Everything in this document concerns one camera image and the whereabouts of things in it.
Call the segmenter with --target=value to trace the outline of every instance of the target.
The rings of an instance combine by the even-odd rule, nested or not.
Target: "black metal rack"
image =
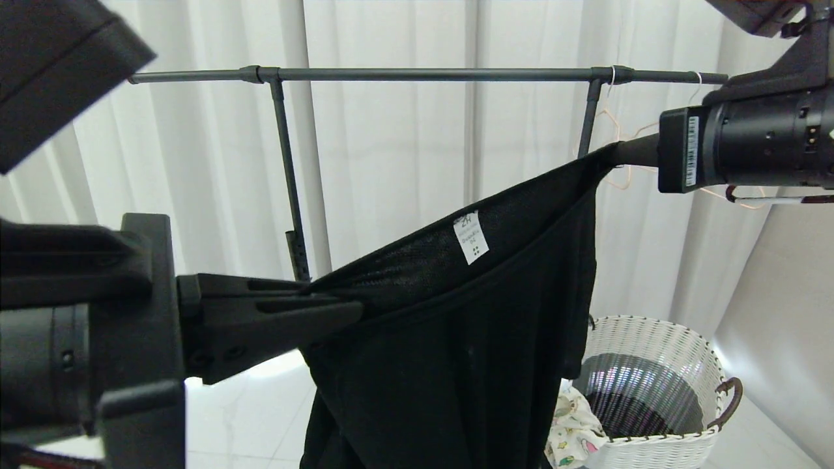
[[[631,82],[723,84],[727,79],[727,75],[722,73],[634,70],[621,65],[591,68],[277,68],[251,65],[237,70],[137,73],[129,81],[134,84],[245,81],[269,85],[293,220],[293,229],[286,233],[287,244],[295,279],[307,281],[310,279],[307,250],[284,106],[282,83],[285,81],[588,82],[587,104],[577,154],[581,158],[588,153],[590,147],[596,106],[603,83],[611,86]]]

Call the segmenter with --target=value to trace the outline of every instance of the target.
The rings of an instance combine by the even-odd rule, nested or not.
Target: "brown basket handle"
[[[736,409],[738,409],[738,405],[741,404],[741,396],[744,395],[744,386],[741,385],[741,380],[738,378],[730,378],[727,381],[724,381],[716,388],[716,392],[725,392],[729,393],[730,389],[734,389],[732,393],[732,401],[730,401],[730,405],[724,409],[724,413],[718,416],[714,421],[710,422],[710,425],[707,425],[706,428],[710,428],[711,426],[718,425],[718,431],[724,427],[724,424],[730,420],[733,414],[736,413]]]

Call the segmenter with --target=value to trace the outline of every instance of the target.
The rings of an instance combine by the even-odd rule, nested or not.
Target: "curtain fold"
[[[683,0],[106,2],[158,53],[147,71],[285,67],[572,68],[743,73],[789,45]],[[584,83],[286,83],[310,268],[321,276],[575,158]],[[592,148],[711,87],[603,88]],[[767,217],[618,169],[598,191],[594,315],[711,336]],[[614,184],[628,189],[618,189]],[[124,84],[0,179],[9,219],[170,214],[178,273],[291,278],[292,229],[269,89]]]

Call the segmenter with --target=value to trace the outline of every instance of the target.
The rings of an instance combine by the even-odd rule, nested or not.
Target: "black t-shirt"
[[[472,204],[308,288],[365,311],[302,349],[318,387],[302,468],[539,466],[560,378],[578,376],[585,349],[595,191],[610,151]]]

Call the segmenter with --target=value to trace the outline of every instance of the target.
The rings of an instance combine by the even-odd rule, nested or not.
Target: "wicker basket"
[[[610,437],[585,463],[589,469],[700,467],[742,394],[703,337],[634,316],[596,321],[573,386]]]

